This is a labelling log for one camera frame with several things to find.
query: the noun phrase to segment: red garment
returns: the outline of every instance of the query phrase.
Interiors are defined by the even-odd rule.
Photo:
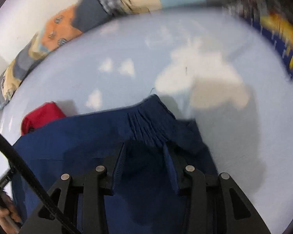
[[[21,135],[33,132],[49,122],[66,117],[54,102],[44,103],[37,109],[28,113],[21,124]]]

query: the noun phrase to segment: black cable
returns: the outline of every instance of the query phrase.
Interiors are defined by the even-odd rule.
[[[43,205],[49,210],[49,212],[57,219],[64,228],[66,228],[71,234],[81,234],[77,228],[69,221],[69,219],[58,209],[54,204],[50,196],[43,189],[40,182],[35,175],[29,169],[24,160],[14,150],[14,148],[8,143],[8,141],[0,134],[0,151],[9,162],[15,167],[20,175],[26,180],[31,189],[38,196]]]

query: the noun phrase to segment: metal pin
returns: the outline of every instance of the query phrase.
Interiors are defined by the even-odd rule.
[[[223,179],[229,179],[230,178],[230,175],[228,173],[222,173],[220,175]]]
[[[188,172],[193,172],[195,170],[194,166],[193,165],[187,165],[186,166],[186,171]]]
[[[69,179],[69,174],[64,173],[64,174],[61,176],[61,180],[67,180],[67,179]]]
[[[105,169],[105,167],[104,167],[103,165],[98,165],[98,166],[96,167],[96,171],[97,171],[97,172],[103,172],[104,169]]]

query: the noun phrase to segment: patchwork blanket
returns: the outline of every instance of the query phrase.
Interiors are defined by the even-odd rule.
[[[0,109],[52,51],[118,15],[186,5],[222,6],[244,18],[280,54],[293,79],[293,15],[280,0],[79,0],[54,15],[0,76]]]

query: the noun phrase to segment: silver screw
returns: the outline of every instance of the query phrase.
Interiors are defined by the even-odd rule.
[[[188,172],[193,172],[195,170],[194,166],[193,165],[187,165],[186,166],[186,171]]]
[[[67,180],[69,179],[69,174],[65,173],[61,176],[61,180]]]
[[[230,175],[228,173],[222,173],[220,175],[223,179],[229,179],[230,178]]]
[[[98,165],[98,166],[96,167],[96,171],[97,171],[97,172],[103,172],[104,169],[105,169],[105,167],[104,167],[103,165]]]

